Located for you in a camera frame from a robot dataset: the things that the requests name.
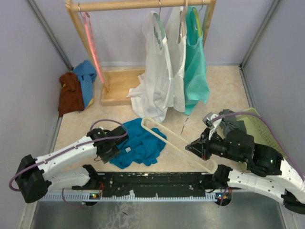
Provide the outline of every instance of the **beige tabletop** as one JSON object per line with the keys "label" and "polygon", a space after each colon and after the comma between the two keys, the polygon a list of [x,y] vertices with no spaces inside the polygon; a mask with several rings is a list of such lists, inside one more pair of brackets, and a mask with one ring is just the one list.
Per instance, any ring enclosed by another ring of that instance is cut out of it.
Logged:
{"label": "beige tabletop", "polygon": [[[223,109],[240,111],[249,107],[238,66],[207,66],[207,81],[210,87],[210,97],[207,104],[199,102],[190,116],[177,112],[171,107],[168,109],[166,119],[162,123],[165,127],[180,134],[186,118],[189,117],[182,133],[182,137],[189,142],[199,138],[201,132],[206,128],[202,119],[209,112],[218,113]],[[137,118],[131,105],[102,106],[100,104],[101,88],[101,83],[97,79],[94,85],[94,104],[83,112],[72,112],[63,116],[55,150],[61,149],[85,136],[89,131],[91,124],[96,120],[114,119],[124,123]],[[112,130],[117,124],[105,122],[97,124],[96,127],[98,126],[103,126],[105,129]],[[184,148],[184,145],[179,145],[179,140],[174,139],[174,137],[169,137],[168,140],[172,141],[179,148]],[[208,161],[204,162],[194,155],[192,155],[192,157],[201,164],[203,163],[203,165],[211,165]],[[110,163],[104,164],[102,161],[95,162],[93,160],[94,158],[95,157],[84,158],[83,160],[68,166],[66,169],[79,168],[82,165],[91,164],[97,171],[204,171],[202,167],[194,163],[185,155],[177,152],[177,150],[169,145],[166,145],[164,150],[160,153],[160,156],[157,158],[158,163],[149,167],[144,164],[133,162],[129,167],[122,170]],[[239,167],[236,162],[218,156],[212,156],[211,158],[213,158],[217,164],[225,164],[233,168]]]}

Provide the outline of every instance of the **wooden shelf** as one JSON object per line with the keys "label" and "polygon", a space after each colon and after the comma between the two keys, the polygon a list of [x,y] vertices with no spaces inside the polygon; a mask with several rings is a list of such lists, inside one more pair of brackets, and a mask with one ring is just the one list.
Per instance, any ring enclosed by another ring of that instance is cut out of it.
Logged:
{"label": "wooden shelf", "polygon": [[101,103],[103,106],[117,106],[132,104],[130,98],[126,98],[130,88],[135,88],[140,84],[138,75],[145,72],[145,68],[128,70],[111,70],[105,72],[108,78],[109,91],[102,90]]}

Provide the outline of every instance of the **folded clothes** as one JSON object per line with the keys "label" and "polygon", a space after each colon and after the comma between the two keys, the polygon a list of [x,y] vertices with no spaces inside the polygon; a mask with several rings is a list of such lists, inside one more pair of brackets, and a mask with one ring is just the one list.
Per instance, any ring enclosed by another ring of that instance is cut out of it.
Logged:
{"label": "folded clothes", "polygon": [[[128,139],[118,145],[120,154],[110,160],[110,163],[124,169],[133,161],[146,166],[156,164],[157,157],[165,147],[165,142],[142,128],[140,118],[124,123],[128,129]],[[157,128],[152,129],[155,133],[166,139],[166,136]]]}
{"label": "folded clothes", "polygon": [[75,67],[72,71],[77,75],[81,83],[82,98],[84,106],[87,108],[93,103],[93,85],[96,79],[96,70],[90,61],[84,61]]}
{"label": "folded clothes", "polygon": [[81,84],[74,73],[65,73],[59,78],[61,93],[59,96],[59,117],[72,111],[85,109],[81,94]]}

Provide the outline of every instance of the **blue cloth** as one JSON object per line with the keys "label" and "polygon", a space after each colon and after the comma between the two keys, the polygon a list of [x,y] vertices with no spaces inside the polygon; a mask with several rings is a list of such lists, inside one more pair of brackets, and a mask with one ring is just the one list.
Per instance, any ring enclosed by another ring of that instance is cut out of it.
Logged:
{"label": "blue cloth", "polygon": [[[165,142],[142,128],[140,118],[124,123],[128,129],[128,139],[118,145],[120,154],[111,159],[110,163],[124,169],[133,161],[146,166],[156,164],[157,157],[165,147]],[[157,128],[152,129],[155,133],[166,139]]]}
{"label": "blue cloth", "polygon": [[81,83],[82,99],[86,108],[93,102],[93,86],[92,83],[96,79],[96,71],[89,61],[84,61],[75,67],[72,71],[77,75],[78,81]]}
{"label": "blue cloth", "polygon": [[186,20],[186,59],[184,68],[185,112],[190,115],[199,101],[207,102],[210,89],[206,82],[206,64],[203,54],[203,36],[199,37],[195,14],[188,7]]}

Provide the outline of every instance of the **brown cloth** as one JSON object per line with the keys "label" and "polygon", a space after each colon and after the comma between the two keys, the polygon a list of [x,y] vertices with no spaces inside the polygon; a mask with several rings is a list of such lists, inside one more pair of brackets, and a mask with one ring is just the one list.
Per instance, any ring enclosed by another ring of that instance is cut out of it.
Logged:
{"label": "brown cloth", "polygon": [[81,94],[81,84],[75,73],[65,73],[59,78],[61,94],[59,96],[59,117],[72,111],[85,109]]}

